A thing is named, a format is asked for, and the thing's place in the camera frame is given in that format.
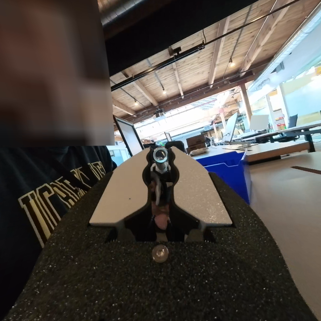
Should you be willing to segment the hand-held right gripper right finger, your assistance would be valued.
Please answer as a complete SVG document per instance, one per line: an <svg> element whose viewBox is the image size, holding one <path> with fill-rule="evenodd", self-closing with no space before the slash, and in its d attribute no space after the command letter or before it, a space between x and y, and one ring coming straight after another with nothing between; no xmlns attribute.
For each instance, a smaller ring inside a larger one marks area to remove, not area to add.
<svg viewBox="0 0 321 321"><path fill-rule="evenodd" d="M177 147L171 147L171 169L177 173L173 183L173 205L181 210L171 221L183 230L226 227L232 220L210 177L196 160Z"/></svg>

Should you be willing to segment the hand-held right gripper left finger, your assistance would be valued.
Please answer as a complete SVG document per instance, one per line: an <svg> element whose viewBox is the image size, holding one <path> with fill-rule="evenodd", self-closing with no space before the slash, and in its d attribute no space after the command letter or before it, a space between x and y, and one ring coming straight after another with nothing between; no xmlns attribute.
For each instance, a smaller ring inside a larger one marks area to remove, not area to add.
<svg viewBox="0 0 321 321"><path fill-rule="evenodd" d="M143 171L150 169L150 151L150 147L142 150L113 171L89 221L91 226L122 229L126 219L147 205L148 187Z"/></svg>

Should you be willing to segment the silver steel bolt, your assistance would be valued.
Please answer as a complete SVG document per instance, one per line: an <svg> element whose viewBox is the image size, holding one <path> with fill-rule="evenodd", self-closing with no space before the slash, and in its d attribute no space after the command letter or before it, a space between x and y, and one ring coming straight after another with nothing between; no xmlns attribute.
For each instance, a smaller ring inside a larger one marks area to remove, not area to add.
<svg viewBox="0 0 321 321"><path fill-rule="evenodd" d="M168 151L164 147L158 147L153 151L153 160L157 171L160 174L164 174L167 171L168 167Z"/></svg>

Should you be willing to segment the blue plastic divided bin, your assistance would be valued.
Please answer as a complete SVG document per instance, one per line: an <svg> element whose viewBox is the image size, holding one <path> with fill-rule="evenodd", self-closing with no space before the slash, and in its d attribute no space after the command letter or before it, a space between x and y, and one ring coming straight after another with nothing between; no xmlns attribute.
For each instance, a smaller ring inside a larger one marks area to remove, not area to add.
<svg viewBox="0 0 321 321"><path fill-rule="evenodd" d="M247 150L209 150L202 155L193 156L208 172L217 174L249 205L251 198L251 175L247 161Z"/></svg>

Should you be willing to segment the brown cardboard box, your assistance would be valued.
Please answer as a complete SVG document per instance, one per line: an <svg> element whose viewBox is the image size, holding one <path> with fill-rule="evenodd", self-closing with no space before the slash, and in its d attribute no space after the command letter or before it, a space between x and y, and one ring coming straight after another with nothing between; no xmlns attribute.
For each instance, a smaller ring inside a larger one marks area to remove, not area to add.
<svg viewBox="0 0 321 321"><path fill-rule="evenodd" d="M202 149L207 147L207 137L204 134L196 135L186 139L187 143L187 154L190 154L194 150Z"/></svg>

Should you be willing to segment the black framed whiteboard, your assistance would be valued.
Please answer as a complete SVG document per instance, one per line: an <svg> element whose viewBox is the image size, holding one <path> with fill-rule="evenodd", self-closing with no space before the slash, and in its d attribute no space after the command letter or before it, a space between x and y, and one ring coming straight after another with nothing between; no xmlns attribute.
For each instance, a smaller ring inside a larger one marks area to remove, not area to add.
<svg viewBox="0 0 321 321"><path fill-rule="evenodd" d="M134 127L134 124L113 115L114 123L126 145L130 156L134 156L144 150L141 139Z"/></svg>

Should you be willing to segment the dark sweatshirt with yellow print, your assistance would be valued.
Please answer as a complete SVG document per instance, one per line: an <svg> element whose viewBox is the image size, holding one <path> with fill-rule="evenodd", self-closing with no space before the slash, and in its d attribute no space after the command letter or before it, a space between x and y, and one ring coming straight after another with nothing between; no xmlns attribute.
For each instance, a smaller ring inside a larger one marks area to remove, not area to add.
<svg viewBox="0 0 321 321"><path fill-rule="evenodd" d="M1 147L1 320L62 217L117 168L106 146Z"/></svg>

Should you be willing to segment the white office desk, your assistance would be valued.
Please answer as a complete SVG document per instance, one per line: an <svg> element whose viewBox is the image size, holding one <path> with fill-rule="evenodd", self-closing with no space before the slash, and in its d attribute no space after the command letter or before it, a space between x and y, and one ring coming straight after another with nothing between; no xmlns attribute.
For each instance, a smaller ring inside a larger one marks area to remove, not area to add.
<svg viewBox="0 0 321 321"><path fill-rule="evenodd" d="M315 152L314 141L312 139L313 134L321 133L321 122L309 123L307 125L295 126L284 130L279 130L275 132L259 134L256 136L251 136L247 138L242 138L239 140L232 141L231 144L239 145L250 145L254 143L275 143L278 135L282 134L282 138L298 138L304 136L304 139L309 144L308 152Z"/></svg>

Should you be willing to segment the black ceiling panel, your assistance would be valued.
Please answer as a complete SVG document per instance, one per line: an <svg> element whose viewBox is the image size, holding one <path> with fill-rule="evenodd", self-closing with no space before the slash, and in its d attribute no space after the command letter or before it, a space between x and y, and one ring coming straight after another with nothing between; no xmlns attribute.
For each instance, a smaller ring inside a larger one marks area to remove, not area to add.
<svg viewBox="0 0 321 321"><path fill-rule="evenodd" d="M104 28L110 75L135 65L169 46L253 4L255 1L172 1L145 15L136 11Z"/></svg>

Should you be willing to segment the black ceiling rail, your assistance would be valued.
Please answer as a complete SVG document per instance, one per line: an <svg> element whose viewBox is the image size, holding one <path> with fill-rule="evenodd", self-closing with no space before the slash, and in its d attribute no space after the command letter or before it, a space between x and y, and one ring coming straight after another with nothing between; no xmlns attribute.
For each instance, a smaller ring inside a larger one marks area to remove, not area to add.
<svg viewBox="0 0 321 321"><path fill-rule="evenodd" d="M205 48L206 45L208 45L210 42L202 42L188 50L182 51L181 47L177 47L175 49L173 49L173 56L170 57L169 59L156 64L155 66L152 66L150 68L148 68L147 70L144 70L138 74L133 74L131 77L116 83L115 85L111 86L111 91L115 91L118 90L120 88L123 88L126 85L129 85L135 81L140 80L141 78L146 77L147 75L150 75L158 70L161 70L169 65L171 65L174 62L180 61L184 58L187 58L189 56L191 56L192 54L195 54L196 52L203 50Z"/></svg>

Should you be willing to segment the white ventilation duct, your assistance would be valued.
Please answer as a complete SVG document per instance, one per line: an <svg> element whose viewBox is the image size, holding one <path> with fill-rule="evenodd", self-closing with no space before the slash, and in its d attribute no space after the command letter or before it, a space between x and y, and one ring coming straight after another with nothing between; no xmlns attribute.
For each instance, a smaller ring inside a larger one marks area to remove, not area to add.
<svg viewBox="0 0 321 321"><path fill-rule="evenodd" d="M281 49L275 54L273 59L267 64L258 78L249 86L249 92L255 92L259 90L260 85L268 78L273 70L276 69L283 60L292 53L292 51L299 46L299 44L307 38L312 31L319 26L321 22L320 6L317 6L315 10L305 19L305 21L299 26L299 28L291 35L287 42L281 47Z"/></svg>

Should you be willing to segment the grey metal ceiling duct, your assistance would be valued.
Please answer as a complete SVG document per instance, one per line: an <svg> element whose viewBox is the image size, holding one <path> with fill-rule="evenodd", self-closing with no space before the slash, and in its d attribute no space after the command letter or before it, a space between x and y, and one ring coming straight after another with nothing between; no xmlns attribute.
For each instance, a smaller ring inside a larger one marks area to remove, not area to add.
<svg viewBox="0 0 321 321"><path fill-rule="evenodd" d="M102 27L109 27L118 20L138 11L138 15L153 13L172 0L103 0L98 1Z"/></svg>

